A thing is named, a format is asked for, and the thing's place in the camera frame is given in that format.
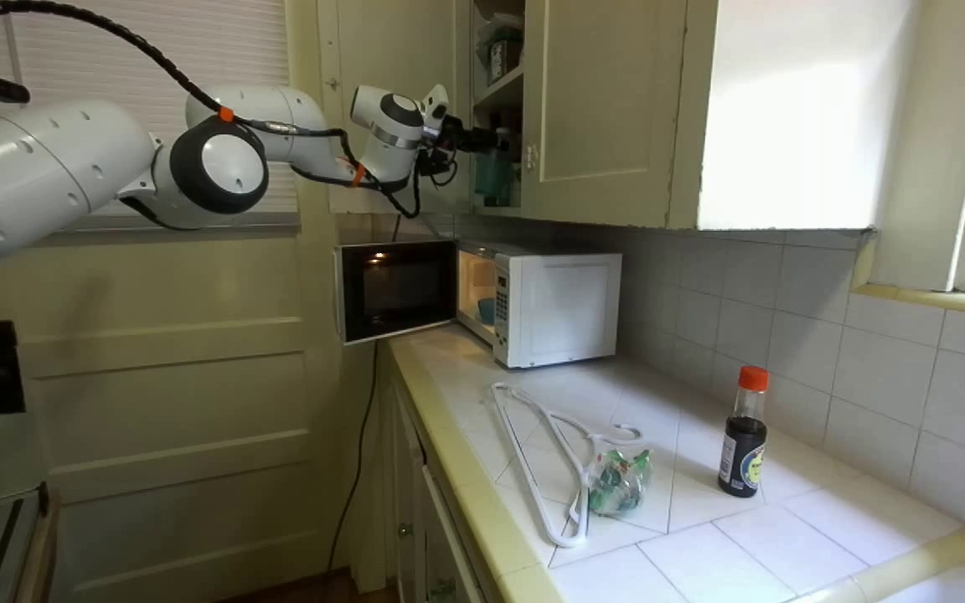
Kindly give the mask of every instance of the robotic arm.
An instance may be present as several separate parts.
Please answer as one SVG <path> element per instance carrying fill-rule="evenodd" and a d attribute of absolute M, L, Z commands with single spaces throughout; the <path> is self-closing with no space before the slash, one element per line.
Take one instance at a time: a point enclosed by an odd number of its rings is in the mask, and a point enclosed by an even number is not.
<path fill-rule="evenodd" d="M 267 160 L 326 184 L 394 192 L 441 137 L 449 103 L 441 88 L 421 100 L 358 88 L 347 113 L 367 128 L 367 146 L 351 157 L 302 92 L 227 88 L 213 97 L 247 122 L 192 100 L 192 128 L 168 143 L 105 100 L 0 118 L 0 257 L 115 200 L 165 228 L 205 228 L 261 200 Z"/>

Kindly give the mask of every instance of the red bottle cap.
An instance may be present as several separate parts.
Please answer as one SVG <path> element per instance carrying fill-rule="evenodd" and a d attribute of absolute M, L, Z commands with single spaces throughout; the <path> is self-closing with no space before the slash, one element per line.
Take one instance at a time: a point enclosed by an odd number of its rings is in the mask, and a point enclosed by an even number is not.
<path fill-rule="evenodd" d="M 772 389 L 772 373 L 760 367 L 760 366 L 744 366 L 740 367 L 740 389 L 767 391 Z"/>

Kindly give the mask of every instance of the white tile countertop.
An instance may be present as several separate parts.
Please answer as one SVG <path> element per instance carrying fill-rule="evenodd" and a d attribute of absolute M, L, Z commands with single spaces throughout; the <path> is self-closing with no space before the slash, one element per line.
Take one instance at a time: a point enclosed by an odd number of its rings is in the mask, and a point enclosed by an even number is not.
<path fill-rule="evenodd" d="M 454 324 L 391 338 L 388 351 L 507 601 L 799 601 L 965 534 L 950 517 L 776 428 L 763 447 L 760 492 L 720 492 L 722 409 L 626 360 L 502 373 Z M 493 381 L 591 432 L 640 432 L 619 450 L 651 450 L 644 501 L 623 518 L 592 517 L 578 548 L 545 544 Z M 574 473 L 545 452 L 535 414 L 509 409 L 541 511 L 562 524 Z"/>

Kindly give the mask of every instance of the wall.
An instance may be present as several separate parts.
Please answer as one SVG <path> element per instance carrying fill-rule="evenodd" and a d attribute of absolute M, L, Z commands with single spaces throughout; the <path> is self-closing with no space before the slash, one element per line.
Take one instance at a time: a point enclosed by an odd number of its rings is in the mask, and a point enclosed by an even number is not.
<path fill-rule="evenodd" d="M 619 348 L 731 402 L 774 373 L 767 421 L 965 518 L 965 312 L 852 295 L 860 233 L 577 228 L 626 256 Z"/>

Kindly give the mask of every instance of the soy sauce bottle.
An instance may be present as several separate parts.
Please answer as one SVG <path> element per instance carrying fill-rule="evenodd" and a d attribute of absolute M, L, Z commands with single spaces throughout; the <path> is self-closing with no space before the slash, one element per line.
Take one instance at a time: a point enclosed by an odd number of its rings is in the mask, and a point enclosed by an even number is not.
<path fill-rule="evenodd" d="M 750 498 L 760 483 L 760 452 L 767 439 L 767 425 L 760 419 L 767 389 L 772 373 L 760 366 L 744 366 L 734 412 L 722 421 L 716 486 L 740 498 Z"/>

